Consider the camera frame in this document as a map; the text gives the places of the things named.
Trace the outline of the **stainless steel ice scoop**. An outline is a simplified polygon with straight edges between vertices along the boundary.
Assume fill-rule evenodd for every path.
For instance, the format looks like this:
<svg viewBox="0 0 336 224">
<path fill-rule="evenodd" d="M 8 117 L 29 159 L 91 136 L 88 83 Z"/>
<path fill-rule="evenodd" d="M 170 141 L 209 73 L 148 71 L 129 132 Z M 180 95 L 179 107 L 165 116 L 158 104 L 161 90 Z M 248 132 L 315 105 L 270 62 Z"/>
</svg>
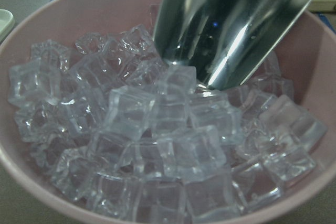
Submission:
<svg viewBox="0 0 336 224">
<path fill-rule="evenodd" d="M 153 40 L 209 89 L 243 84 L 312 0 L 161 0 Z"/>
</svg>

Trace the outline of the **clear ice cubes pile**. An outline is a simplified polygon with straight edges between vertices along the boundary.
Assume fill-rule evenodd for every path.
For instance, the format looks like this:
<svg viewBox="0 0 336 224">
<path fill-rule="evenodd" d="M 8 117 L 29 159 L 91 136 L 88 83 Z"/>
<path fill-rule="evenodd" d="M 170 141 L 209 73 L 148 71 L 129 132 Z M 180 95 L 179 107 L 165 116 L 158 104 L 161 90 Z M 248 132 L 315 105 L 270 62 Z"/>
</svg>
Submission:
<svg viewBox="0 0 336 224">
<path fill-rule="evenodd" d="M 142 223 L 206 223 L 265 207 L 311 172 L 327 126 L 293 100 L 271 54 L 227 91 L 167 66 L 141 25 L 31 46 L 8 100 L 50 182 L 92 212 Z"/>
</svg>

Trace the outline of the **pink bowl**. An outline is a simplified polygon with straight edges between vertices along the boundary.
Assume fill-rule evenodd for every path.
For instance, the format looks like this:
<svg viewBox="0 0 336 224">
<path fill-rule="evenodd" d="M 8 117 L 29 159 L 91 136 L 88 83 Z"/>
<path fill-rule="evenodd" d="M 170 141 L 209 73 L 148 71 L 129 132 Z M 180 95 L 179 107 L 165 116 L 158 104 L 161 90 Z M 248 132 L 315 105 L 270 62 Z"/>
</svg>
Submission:
<svg viewBox="0 0 336 224">
<path fill-rule="evenodd" d="M 1 223 L 115 223 L 65 201 L 29 158 L 8 103 L 9 67 L 27 60 L 32 43 L 54 39 L 72 45 L 88 32 L 123 31 L 146 21 L 159 0 L 54 0 L 23 20 L 1 44 Z M 276 48 L 283 75 L 295 84 L 295 99 L 328 126 L 312 155 L 318 166 L 284 200 L 235 223 L 335 223 L 335 34 L 304 12 Z"/>
</svg>

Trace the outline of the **cream bear tray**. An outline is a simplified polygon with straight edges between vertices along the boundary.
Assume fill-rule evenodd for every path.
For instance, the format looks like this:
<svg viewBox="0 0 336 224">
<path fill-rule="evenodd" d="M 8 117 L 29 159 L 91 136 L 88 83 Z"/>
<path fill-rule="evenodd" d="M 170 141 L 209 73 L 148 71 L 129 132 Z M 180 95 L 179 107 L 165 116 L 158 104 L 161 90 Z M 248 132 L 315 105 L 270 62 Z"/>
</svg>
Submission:
<svg viewBox="0 0 336 224">
<path fill-rule="evenodd" d="M 14 28 L 15 19 L 10 11 L 0 9 L 0 22 L 0 41 L 2 42 Z"/>
</svg>

